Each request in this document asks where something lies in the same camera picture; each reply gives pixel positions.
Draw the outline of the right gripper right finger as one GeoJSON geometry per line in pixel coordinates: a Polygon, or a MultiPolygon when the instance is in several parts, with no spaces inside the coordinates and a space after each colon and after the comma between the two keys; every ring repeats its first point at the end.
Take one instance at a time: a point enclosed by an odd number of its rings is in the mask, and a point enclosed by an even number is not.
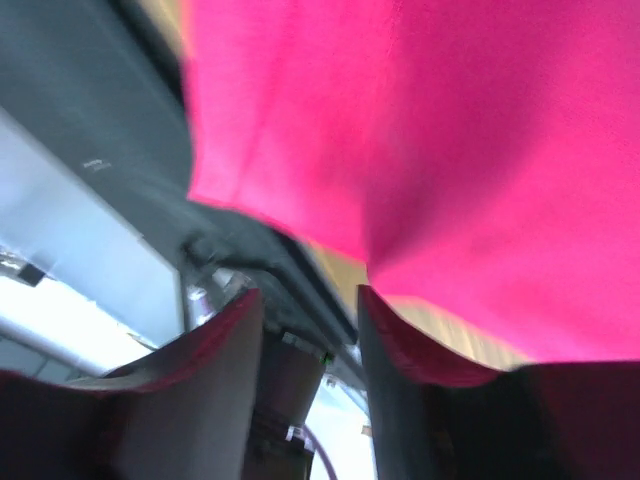
{"type": "Polygon", "coordinates": [[[475,363],[402,320],[370,287],[358,323],[382,479],[635,479],[635,362],[475,363]]]}

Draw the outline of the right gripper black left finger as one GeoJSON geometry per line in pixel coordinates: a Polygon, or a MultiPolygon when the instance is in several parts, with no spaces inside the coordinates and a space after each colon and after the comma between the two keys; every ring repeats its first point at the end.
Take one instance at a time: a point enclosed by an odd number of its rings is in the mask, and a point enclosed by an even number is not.
{"type": "Polygon", "coordinates": [[[5,479],[238,479],[262,345],[261,294],[102,378],[1,374],[5,479]]]}

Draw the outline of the pink t shirt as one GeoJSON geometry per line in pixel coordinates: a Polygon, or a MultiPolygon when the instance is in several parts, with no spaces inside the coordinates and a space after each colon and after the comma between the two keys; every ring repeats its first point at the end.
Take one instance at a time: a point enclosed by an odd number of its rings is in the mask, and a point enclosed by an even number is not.
{"type": "Polygon", "coordinates": [[[639,356],[635,1],[191,1],[189,196],[336,251],[407,319],[639,356]]]}

